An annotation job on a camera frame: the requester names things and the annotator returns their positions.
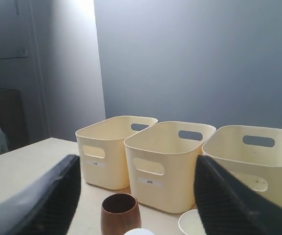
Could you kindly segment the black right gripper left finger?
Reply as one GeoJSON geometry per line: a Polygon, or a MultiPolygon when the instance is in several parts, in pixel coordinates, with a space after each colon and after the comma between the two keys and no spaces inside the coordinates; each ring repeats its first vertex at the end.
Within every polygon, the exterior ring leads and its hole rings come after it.
{"type": "Polygon", "coordinates": [[[80,158],[67,155],[0,203],[0,235],[66,235],[81,193],[80,158]]]}

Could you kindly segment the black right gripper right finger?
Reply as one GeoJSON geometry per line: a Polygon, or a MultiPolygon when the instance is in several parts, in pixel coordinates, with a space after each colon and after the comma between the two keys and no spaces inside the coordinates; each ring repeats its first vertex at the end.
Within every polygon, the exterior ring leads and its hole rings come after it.
{"type": "Polygon", "coordinates": [[[282,208],[209,156],[197,157],[195,201],[208,235],[282,235],[282,208]]]}

